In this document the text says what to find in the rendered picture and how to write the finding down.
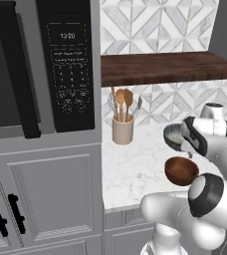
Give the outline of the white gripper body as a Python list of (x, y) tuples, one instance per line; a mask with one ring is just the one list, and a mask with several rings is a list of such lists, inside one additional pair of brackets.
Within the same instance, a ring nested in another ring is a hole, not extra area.
[(197, 151), (199, 148), (199, 142), (197, 138), (192, 133), (192, 123), (193, 123), (193, 117), (187, 117), (183, 120), (181, 124), (181, 133), (185, 140), (189, 142), (189, 144), (193, 147), (194, 151)]

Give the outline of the grey bowl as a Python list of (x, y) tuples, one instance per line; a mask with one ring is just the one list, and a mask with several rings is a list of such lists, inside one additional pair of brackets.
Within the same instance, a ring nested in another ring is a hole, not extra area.
[(176, 151), (181, 151), (184, 138), (181, 134), (181, 124), (171, 124), (164, 128), (163, 139), (165, 143)]

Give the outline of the brown wooden bowl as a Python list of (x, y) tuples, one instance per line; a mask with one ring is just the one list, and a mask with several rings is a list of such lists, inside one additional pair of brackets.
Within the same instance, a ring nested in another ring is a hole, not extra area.
[(174, 156), (165, 162), (164, 172), (171, 183), (179, 186), (187, 186), (198, 176), (199, 168), (189, 158)]

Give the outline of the grey metal turner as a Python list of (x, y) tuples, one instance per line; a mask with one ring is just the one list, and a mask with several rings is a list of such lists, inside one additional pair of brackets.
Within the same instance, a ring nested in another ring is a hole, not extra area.
[(134, 111), (132, 112), (132, 114), (130, 115), (130, 119), (132, 119), (134, 117), (135, 113), (140, 110), (141, 104), (142, 104), (142, 98), (141, 98), (141, 96), (139, 96), (138, 101), (137, 101), (137, 105), (136, 105)]

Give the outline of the beige utensil pot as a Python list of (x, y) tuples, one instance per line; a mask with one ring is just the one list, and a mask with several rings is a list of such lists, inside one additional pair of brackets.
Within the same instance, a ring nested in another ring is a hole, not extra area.
[(117, 120), (117, 116), (113, 117), (113, 142), (120, 145), (127, 145), (132, 142), (134, 119), (132, 115), (128, 116), (126, 123)]

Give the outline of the wooden spatula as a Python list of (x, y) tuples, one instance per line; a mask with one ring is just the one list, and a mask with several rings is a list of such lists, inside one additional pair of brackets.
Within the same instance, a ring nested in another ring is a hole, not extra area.
[(130, 90), (125, 89), (124, 90), (124, 101), (125, 101), (125, 105), (126, 105), (126, 112), (125, 112), (125, 121), (126, 122), (128, 119), (128, 109), (132, 105), (132, 99), (133, 99), (133, 93)]

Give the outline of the dark wooden shelf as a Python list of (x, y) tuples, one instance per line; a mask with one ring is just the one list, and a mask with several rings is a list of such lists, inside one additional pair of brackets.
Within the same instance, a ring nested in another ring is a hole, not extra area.
[(102, 87), (227, 80), (227, 60), (209, 52), (106, 55)]

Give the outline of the wooden spoon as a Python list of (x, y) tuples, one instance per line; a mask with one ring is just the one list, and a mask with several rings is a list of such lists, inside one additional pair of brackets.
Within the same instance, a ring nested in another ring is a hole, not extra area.
[(116, 91), (117, 101), (119, 104), (119, 121), (123, 122), (123, 103), (124, 103), (124, 89)]

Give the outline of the metal whisk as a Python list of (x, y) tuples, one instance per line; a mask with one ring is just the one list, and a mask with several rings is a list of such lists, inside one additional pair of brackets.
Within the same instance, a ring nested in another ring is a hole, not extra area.
[(108, 103), (109, 103), (109, 106), (110, 106), (111, 110), (113, 111), (113, 115), (115, 116), (116, 115), (116, 110), (115, 110), (115, 107), (114, 107), (114, 99), (113, 99), (112, 94), (109, 94), (109, 96), (108, 96)]

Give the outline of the grey drawer front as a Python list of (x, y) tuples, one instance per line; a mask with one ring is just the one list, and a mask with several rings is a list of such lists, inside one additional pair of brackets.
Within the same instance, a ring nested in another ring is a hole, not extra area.
[(147, 224), (139, 208), (105, 213), (105, 230)]

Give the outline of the grey base cupboard door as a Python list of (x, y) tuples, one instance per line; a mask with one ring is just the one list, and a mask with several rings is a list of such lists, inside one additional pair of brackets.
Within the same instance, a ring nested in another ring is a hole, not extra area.
[(144, 245), (151, 239), (152, 232), (152, 227), (107, 230), (104, 234), (104, 255), (140, 255)]

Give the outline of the black microwave oven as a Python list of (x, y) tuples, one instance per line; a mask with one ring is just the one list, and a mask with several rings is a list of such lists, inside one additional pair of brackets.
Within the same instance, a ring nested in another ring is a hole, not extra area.
[[(95, 127), (90, 0), (14, 0), (41, 135)], [(0, 39), (0, 138), (24, 136)]]

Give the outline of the wide grey cupboard door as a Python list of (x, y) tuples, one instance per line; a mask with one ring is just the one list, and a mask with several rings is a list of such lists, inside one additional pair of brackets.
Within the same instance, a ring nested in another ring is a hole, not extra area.
[(18, 197), (26, 248), (103, 232), (98, 143), (2, 153), (0, 187)]

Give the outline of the grey tall cabinet frame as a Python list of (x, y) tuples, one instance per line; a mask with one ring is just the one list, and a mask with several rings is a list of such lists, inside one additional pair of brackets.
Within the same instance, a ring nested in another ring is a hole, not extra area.
[[(46, 133), (38, 138), (25, 138), (23, 136), (0, 138), (0, 154), (96, 143), (102, 148), (100, 0), (90, 0), (90, 3), (95, 127), (87, 130)], [(16, 223), (8, 195), (4, 194), (1, 187), (0, 212), (7, 219), (8, 237), (6, 240), (9, 244), (8, 247), (0, 249), (0, 255), (102, 255), (102, 233), (26, 248), (22, 244), (22, 234)]]

